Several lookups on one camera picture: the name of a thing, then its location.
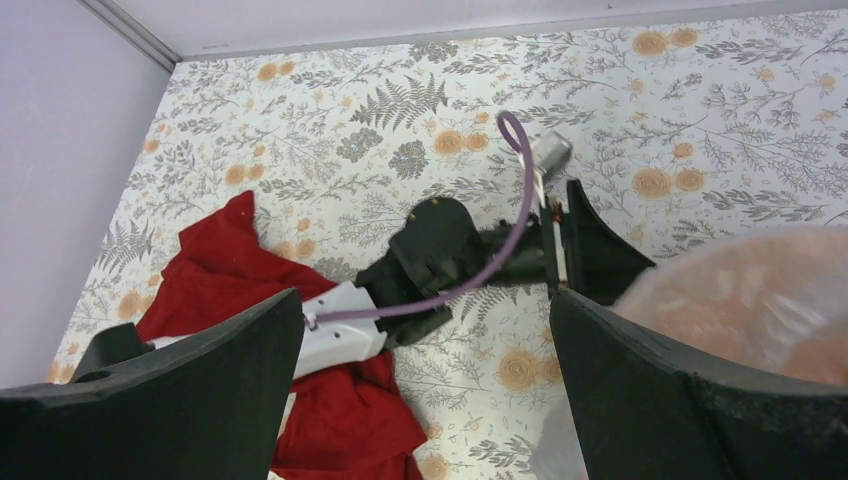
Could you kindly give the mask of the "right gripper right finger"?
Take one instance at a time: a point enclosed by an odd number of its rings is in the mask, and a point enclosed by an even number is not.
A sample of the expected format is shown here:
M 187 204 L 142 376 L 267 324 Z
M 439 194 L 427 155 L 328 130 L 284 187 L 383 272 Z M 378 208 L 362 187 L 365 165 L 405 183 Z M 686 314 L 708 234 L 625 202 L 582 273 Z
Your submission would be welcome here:
M 843 479 L 847 389 L 747 367 L 582 295 L 550 326 L 592 479 Z

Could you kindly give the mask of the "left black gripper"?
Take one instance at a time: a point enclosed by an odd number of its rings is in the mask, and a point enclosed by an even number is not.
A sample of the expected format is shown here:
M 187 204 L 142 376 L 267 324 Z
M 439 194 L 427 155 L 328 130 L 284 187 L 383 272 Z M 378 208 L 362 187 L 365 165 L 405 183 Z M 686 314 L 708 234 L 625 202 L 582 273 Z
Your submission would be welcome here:
M 517 246 L 485 285 L 545 284 L 549 292 L 559 292 L 569 282 L 577 293 L 611 306 L 656 266 L 601 219 L 580 181 L 567 182 L 566 199 L 565 214 L 559 201 L 530 214 Z

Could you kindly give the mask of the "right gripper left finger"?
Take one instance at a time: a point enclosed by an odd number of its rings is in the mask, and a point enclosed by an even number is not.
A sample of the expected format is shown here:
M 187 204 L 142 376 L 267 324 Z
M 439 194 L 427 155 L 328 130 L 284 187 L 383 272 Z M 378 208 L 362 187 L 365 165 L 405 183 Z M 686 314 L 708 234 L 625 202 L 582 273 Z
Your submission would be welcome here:
M 64 385 L 1 393 L 5 479 L 264 479 L 299 355 L 298 291 Z

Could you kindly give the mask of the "light blue plastic trash bag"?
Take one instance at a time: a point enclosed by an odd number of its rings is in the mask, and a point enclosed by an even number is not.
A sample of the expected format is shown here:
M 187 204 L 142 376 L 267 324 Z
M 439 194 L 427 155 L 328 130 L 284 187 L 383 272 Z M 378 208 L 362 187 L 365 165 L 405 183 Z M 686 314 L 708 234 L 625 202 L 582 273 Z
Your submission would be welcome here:
M 847 389 L 843 228 L 714 242 L 649 269 L 606 308 L 722 359 Z M 530 465 L 540 479 L 592 479 L 567 393 L 547 415 Z

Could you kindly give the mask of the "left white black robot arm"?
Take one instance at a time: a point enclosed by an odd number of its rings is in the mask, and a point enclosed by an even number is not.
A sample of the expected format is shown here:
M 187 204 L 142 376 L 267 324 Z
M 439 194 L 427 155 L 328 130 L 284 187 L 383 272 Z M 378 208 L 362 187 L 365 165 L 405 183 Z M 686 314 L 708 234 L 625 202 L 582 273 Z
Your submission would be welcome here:
M 306 329 L 296 373 L 306 376 L 411 345 L 451 318 L 449 302 L 463 286 L 545 284 L 550 295 L 571 288 L 613 304 L 653 262 L 615 234 L 572 180 L 564 202 L 544 201 L 519 224 L 477 230 L 466 207 L 447 197 L 419 203 L 387 252 L 354 280 L 324 289 L 301 282 L 303 304 L 315 315 Z M 172 264 L 187 293 L 162 297 L 138 325 L 123 324 L 93 337 L 74 381 L 136 358 L 217 323 L 213 308 L 242 311 L 280 288 L 258 275 L 227 274 L 202 259 Z

